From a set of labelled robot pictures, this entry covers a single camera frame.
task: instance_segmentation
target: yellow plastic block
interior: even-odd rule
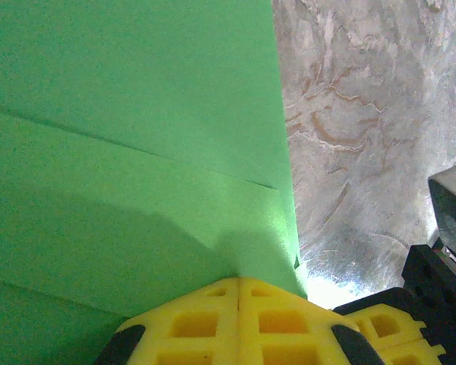
[[[128,365],[350,365],[331,326],[349,319],[262,281],[218,281],[126,321],[146,330]]]
[[[414,321],[410,314],[386,304],[377,304],[345,316],[358,325],[359,330],[377,352],[423,338],[420,331],[424,322]]]
[[[128,365],[235,365],[238,279],[224,279],[129,319],[146,331]]]
[[[350,320],[255,279],[239,296],[239,365],[350,364],[331,331]]]
[[[387,365],[441,365],[438,356],[446,351],[441,345],[431,347],[425,339],[421,339],[378,353]]]

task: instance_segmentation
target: square hole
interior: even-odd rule
[[[398,327],[397,321],[386,314],[379,314],[377,316],[370,317],[373,327],[377,332],[377,336],[380,338],[389,335],[394,335],[401,331]]]
[[[157,365],[211,365],[213,354],[206,352],[174,352],[160,354]]]
[[[295,310],[268,310],[258,315],[260,333],[307,333],[304,317]]]
[[[206,295],[209,297],[222,297],[226,294],[226,289],[224,287],[219,287],[217,289],[213,289],[212,291],[208,291]]]
[[[218,313],[186,312],[176,317],[171,330],[172,337],[214,337]]]
[[[415,355],[408,355],[399,357],[398,359],[392,360],[393,365],[422,365],[420,360]]]
[[[262,289],[254,288],[252,289],[252,297],[269,297],[270,294]]]
[[[315,348],[303,346],[265,346],[264,365],[320,365]]]

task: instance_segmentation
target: green backdrop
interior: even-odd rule
[[[0,1],[0,364],[297,252],[269,1]]]

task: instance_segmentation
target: gray marble wall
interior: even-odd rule
[[[456,164],[456,0],[273,0],[309,299],[401,284]]]

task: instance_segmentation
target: green foam sheet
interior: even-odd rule
[[[93,363],[125,320],[0,281],[0,365]]]
[[[0,108],[280,190],[270,0],[0,1]]]
[[[93,313],[75,333],[65,325],[64,341],[44,340],[52,353],[78,344],[74,336],[106,341],[108,321],[221,278],[253,276],[301,294],[293,260],[275,189],[0,114],[0,283],[42,296],[40,329],[62,328],[75,313],[47,319],[59,299]],[[3,306],[24,305],[10,295],[0,294],[0,313],[10,312],[0,326],[17,314]],[[7,325],[18,330],[40,311]],[[23,353],[27,342],[14,346]],[[33,350],[29,359],[50,358]]]

